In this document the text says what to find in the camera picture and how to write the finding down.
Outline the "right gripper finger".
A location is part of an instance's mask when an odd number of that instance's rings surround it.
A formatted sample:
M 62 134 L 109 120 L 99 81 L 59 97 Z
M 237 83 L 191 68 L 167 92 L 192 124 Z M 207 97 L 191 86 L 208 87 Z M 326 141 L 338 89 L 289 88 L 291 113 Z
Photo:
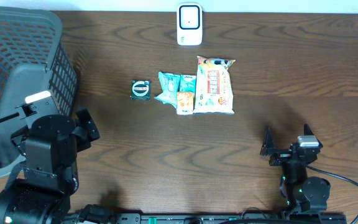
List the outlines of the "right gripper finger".
M 304 145 L 305 146 L 320 146 L 321 142 L 319 139 L 313 134 L 310 126 L 308 124 L 304 124 Z
M 260 150 L 260 154 L 273 154 L 275 151 L 275 143 L 272 133 L 268 126 L 265 127 L 264 140 Z

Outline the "yellow snack bag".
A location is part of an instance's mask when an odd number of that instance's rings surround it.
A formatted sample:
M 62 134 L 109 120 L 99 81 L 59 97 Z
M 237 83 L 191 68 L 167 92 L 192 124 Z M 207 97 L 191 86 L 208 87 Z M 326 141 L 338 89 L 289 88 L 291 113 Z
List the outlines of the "yellow snack bag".
M 197 56 L 194 113 L 234 114 L 229 67 L 235 60 Z

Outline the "orange juice carton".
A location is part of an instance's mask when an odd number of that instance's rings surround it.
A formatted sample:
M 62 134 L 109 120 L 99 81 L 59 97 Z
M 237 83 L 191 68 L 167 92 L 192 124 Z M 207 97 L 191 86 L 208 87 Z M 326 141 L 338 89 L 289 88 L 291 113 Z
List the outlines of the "orange juice carton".
M 179 91 L 177 93 L 177 114 L 189 115 L 194 111 L 194 93 L 191 91 Z

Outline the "black round-label item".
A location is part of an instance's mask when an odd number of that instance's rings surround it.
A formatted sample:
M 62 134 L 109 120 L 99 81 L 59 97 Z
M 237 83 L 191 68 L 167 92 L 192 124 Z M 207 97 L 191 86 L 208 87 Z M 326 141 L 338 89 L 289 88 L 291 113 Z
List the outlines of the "black round-label item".
M 132 80 L 131 98 L 133 100 L 150 100 L 150 92 L 150 80 Z

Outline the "teal tissue pack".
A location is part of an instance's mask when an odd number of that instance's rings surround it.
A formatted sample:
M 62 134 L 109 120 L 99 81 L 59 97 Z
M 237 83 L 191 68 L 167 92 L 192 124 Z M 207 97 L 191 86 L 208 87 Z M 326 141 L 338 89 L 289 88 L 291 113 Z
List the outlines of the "teal tissue pack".
M 187 92 L 195 93 L 196 75 L 181 75 L 179 91 L 187 91 Z

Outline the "teal snack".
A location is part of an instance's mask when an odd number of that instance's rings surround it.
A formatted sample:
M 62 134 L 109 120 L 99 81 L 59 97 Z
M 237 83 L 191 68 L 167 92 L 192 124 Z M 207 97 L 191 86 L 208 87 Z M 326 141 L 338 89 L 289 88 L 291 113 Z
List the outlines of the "teal snack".
M 163 104 L 171 104 L 177 108 L 177 93 L 180 85 L 180 76 L 173 73 L 158 73 L 162 92 L 155 97 L 156 100 L 161 101 Z

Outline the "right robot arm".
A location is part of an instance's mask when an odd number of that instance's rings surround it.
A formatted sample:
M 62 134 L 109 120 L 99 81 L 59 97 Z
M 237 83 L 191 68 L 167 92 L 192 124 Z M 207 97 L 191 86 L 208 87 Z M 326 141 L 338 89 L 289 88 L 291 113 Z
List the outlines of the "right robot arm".
M 306 166 L 317 160 L 322 148 L 307 124 L 303 127 L 303 134 L 287 149 L 277 148 L 270 128 L 265 129 L 260 155 L 269 157 L 270 166 L 282 168 L 280 193 L 287 199 L 293 213 L 319 213 L 327 209 L 329 181 L 309 177 L 306 171 Z

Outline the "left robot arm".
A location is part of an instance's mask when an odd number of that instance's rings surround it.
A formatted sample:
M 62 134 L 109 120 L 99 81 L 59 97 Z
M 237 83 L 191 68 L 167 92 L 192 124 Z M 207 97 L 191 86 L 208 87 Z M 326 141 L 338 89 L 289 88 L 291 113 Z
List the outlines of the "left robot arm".
M 79 187 L 77 153 L 100 134 L 86 108 L 78 108 L 73 119 L 53 111 L 51 103 L 26 103 L 0 118 L 0 124 L 16 117 L 27 123 L 11 134 L 25 160 L 14 165 L 0 192 L 0 223 L 115 223 L 114 213 L 99 205 L 69 213 Z

